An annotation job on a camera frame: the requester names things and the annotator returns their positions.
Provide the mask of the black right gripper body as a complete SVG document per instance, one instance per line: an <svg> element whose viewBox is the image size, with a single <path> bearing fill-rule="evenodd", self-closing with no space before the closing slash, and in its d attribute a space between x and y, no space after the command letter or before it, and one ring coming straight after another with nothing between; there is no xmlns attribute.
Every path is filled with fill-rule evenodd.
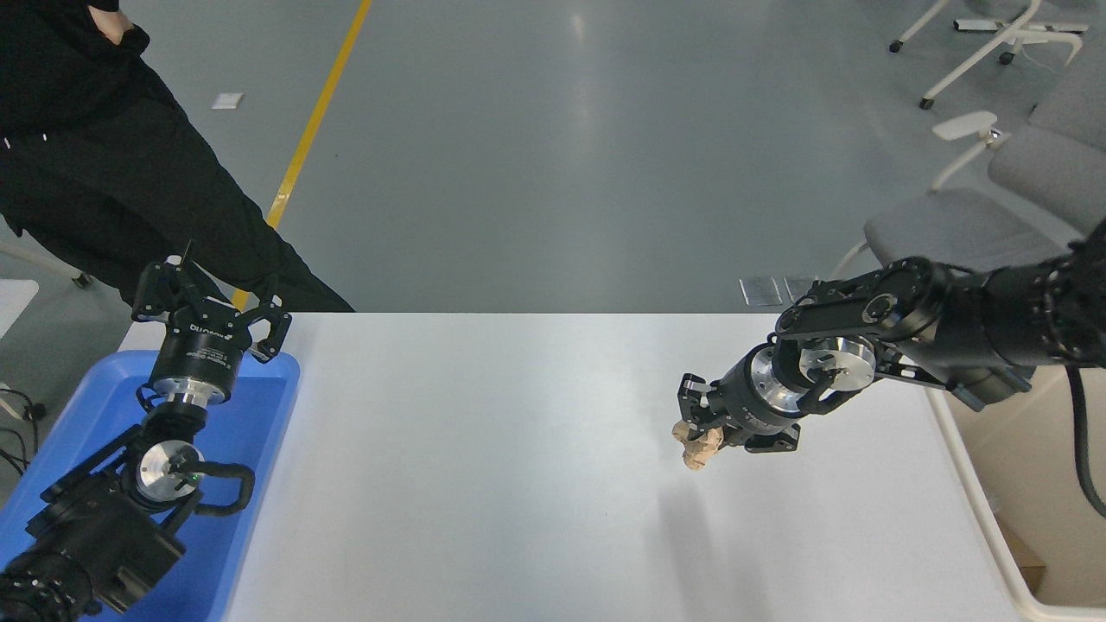
<svg viewBox="0 0 1106 622"><path fill-rule="evenodd" d="M773 350L754 349L716 383L722 426L770 435L799 424L801 390L790 388L773 369Z"/></svg>

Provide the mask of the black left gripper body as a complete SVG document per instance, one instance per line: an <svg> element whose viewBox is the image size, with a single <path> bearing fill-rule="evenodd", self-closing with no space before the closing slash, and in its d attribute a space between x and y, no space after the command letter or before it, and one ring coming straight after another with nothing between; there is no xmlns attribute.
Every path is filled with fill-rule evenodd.
<svg viewBox="0 0 1106 622"><path fill-rule="evenodd" d="M154 363L154 392L232 394L250 344L249 331L236 326L233 307L201 302L178 308L168 315Z"/></svg>

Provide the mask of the person's hand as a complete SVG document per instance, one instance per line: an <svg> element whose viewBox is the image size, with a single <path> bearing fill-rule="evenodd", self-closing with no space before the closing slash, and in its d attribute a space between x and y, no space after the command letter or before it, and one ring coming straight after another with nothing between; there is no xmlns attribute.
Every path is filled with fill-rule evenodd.
<svg viewBox="0 0 1106 622"><path fill-rule="evenodd" d="M131 18L119 10L108 11L88 6L88 15L95 27L100 29L100 34L108 40L113 46L121 46L126 33L135 28Z"/></svg>

